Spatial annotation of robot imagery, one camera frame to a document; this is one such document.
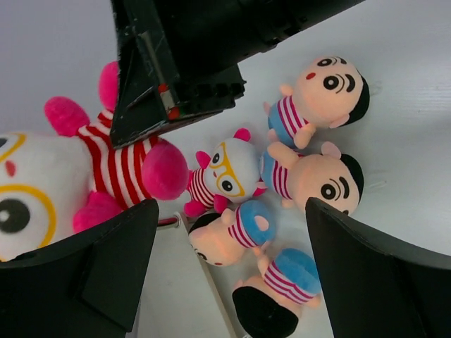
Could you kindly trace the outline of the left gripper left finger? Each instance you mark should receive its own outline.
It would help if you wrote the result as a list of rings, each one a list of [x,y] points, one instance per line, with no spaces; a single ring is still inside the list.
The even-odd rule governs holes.
[[[159,219],[147,199],[105,223],[1,264],[2,337],[124,337],[135,322]]]

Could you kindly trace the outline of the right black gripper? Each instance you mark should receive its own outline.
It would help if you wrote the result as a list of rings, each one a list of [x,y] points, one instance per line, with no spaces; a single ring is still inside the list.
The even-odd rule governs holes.
[[[119,68],[113,146],[176,128],[168,117],[168,110],[180,102],[173,88],[180,79],[175,61],[185,79],[213,75],[357,4],[112,1]]]

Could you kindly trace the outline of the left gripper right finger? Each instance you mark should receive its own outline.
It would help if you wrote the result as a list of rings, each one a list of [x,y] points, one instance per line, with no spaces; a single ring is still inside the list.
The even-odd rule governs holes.
[[[449,337],[450,257],[407,243],[317,198],[311,247],[335,337]]]

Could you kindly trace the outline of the panda plush with glasses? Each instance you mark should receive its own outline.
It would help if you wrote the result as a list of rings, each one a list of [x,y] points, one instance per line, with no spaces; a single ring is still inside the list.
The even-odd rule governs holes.
[[[240,204],[266,191],[260,174],[260,155],[250,142],[251,132],[240,128],[208,154],[196,153],[198,169],[191,170],[184,212],[196,218],[210,209],[222,213],[229,204]]]
[[[64,96],[44,114],[55,134],[1,135],[1,260],[10,261],[101,224],[146,199],[177,199],[190,172],[181,151],[160,137],[115,148],[110,131],[118,64],[99,77],[96,120]]]

